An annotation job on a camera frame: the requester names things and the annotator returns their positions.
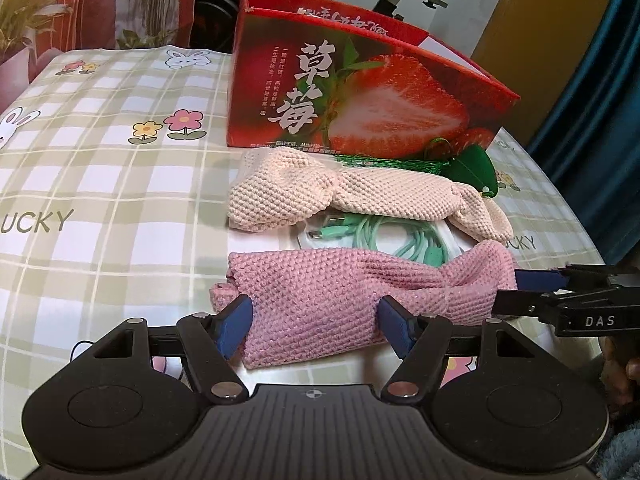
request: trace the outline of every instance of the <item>black wire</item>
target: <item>black wire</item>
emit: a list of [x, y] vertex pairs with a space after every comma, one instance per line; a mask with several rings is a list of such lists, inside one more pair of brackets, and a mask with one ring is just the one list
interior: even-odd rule
[[95, 344], [95, 341], [89, 341], [87, 339], [82, 339], [82, 341], [78, 341], [74, 347], [71, 349], [71, 357], [69, 358], [69, 362], [74, 360], [74, 352], [76, 351], [76, 348], [78, 348], [82, 343], [89, 343], [91, 345]]

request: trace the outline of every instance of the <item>pink knitted fabric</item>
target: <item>pink knitted fabric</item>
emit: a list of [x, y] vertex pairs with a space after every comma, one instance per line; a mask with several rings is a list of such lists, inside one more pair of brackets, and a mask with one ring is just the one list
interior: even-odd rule
[[413, 314], [478, 324], [491, 312], [497, 289], [516, 288], [511, 253], [490, 240], [439, 268], [364, 249], [231, 253], [227, 277], [210, 290], [216, 311], [238, 294], [254, 302], [247, 368], [379, 342], [376, 305], [386, 294]]
[[395, 168], [334, 170], [292, 148], [247, 150], [228, 206], [229, 225], [252, 232], [293, 225], [332, 206], [423, 221], [448, 218], [476, 240], [513, 238], [504, 212], [468, 184]]

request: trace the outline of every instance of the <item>cartoon bunny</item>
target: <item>cartoon bunny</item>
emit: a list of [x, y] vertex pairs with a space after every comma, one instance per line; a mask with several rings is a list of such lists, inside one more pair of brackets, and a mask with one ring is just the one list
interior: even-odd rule
[[0, 121], [0, 148], [2, 148], [11, 139], [15, 131], [26, 123], [33, 121], [40, 115], [40, 111], [36, 110], [30, 114], [21, 117], [22, 107], [14, 108]]
[[203, 66], [211, 63], [211, 60], [207, 57], [207, 54], [209, 53], [208, 50], [199, 50], [193, 54], [189, 54], [188, 56], [178, 52], [177, 50], [167, 50], [166, 53], [169, 56], [169, 59], [164, 63], [174, 70], [178, 70], [183, 66]]

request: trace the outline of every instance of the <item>tablecloth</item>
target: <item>tablecloth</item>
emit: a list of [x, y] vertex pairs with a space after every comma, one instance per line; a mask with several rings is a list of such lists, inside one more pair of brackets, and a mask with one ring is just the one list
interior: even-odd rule
[[[169, 58], [167, 48], [63, 54], [2, 116], [39, 111], [0, 150], [0, 474], [9, 478], [35, 466], [22, 407], [69, 361], [75, 342], [97, 340], [128, 317], [160, 325], [210, 312], [208, 290], [224, 281], [230, 251], [296, 247], [289, 228], [257, 243], [225, 225], [242, 152], [225, 143], [232, 58], [210, 52], [206, 64], [181, 68]], [[601, 263], [562, 197], [507, 132], [489, 153], [503, 186], [498, 204], [516, 233], [507, 246], [521, 266]], [[593, 341], [558, 346], [546, 326], [514, 323], [566, 362], [597, 352]], [[238, 365], [238, 373], [250, 388], [380, 385], [397, 364], [380, 345], [251, 372]]]

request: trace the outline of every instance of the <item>brown wooden panel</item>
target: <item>brown wooden panel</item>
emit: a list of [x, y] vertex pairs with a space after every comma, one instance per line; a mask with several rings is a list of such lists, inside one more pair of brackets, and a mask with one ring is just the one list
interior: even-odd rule
[[609, 0], [500, 0], [472, 59], [522, 100], [504, 126], [525, 145], [591, 42]]

